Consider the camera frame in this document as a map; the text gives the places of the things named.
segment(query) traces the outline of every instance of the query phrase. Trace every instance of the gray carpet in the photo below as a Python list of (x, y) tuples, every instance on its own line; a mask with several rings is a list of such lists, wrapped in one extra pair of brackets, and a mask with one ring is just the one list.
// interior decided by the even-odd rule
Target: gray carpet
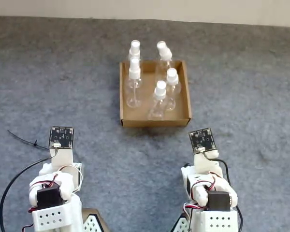
[[(118, 62), (139, 39), (145, 59), (165, 40), (188, 65), (186, 128), (124, 129)], [(27, 164), (46, 157), (52, 125), (75, 127), (85, 167), (80, 197), (114, 232), (167, 232), (187, 200), (180, 167), (188, 132), (211, 127), (230, 167), (244, 232), (290, 232), (290, 29), (168, 21), (0, 17), (0, 197)], [(31, 224), (23, 174), (7, 196), (8, 232)]]

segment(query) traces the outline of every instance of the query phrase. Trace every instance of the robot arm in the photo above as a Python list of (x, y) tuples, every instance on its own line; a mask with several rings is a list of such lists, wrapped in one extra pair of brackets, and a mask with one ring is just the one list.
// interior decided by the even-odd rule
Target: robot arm
[(46, 163), (39, 176), (29, 185), (36, 232), (85, 232), (82, 202), (74, 194), (80, 189), (81, 164), (73, 163), (73, 128), (52, 127), (49, 147), (51, 163)]
[(237, 194), (223, 178), (210, 128), (190, 132), (189, 136), (194, 165), (186, 165), (181, 171), (190, 203), (184, 204), (184, 213), (172, 231), (238, 232), (237, 212), (233, 209)]

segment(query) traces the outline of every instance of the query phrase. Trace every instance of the black circuit board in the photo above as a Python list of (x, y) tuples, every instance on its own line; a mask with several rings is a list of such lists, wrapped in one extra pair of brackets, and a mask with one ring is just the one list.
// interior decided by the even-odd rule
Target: black circuit board
[(216, 144), (210, 128), (196, 130), (189, 133), (194, 154), (216, 150)]
[(54, 143), (60, 143), (60, 148), (73, 147), (73, 127), (51, 127), (49, 135), (49, 148), (54, 147)]

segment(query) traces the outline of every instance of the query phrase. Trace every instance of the cardboard tray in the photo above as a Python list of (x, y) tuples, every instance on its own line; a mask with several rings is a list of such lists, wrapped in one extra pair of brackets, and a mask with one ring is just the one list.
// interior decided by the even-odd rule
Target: cardboard tray
[(129, 71), (126, 70), (127, 61), (119, 64), (120, 78), (120, 121), (123, 127), (175, 127), (186, 126), (191, 119), (190, 96), (187, 80), (187, 69), (184, 61), (175, 61), (179, 81), (182, 85), (181, 92), (176, 99), (176, 108), (171, 112), (166, 112), (164, 120), (148, 120), (147, 113), (150, 107), (152, 94), (155, 89), (155, 67), (157, 61), (142, 61), (142, 92), (144, 99), (142, 106), (131, 109), (126, 105), (124, 96), (124, 79)]

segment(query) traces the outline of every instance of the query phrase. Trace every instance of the white wall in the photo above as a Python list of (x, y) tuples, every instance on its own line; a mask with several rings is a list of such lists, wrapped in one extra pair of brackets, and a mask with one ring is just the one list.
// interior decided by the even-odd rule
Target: white wall
[(0, 0), (0, 15), (165, 19), (290, 27), (290, 0)]

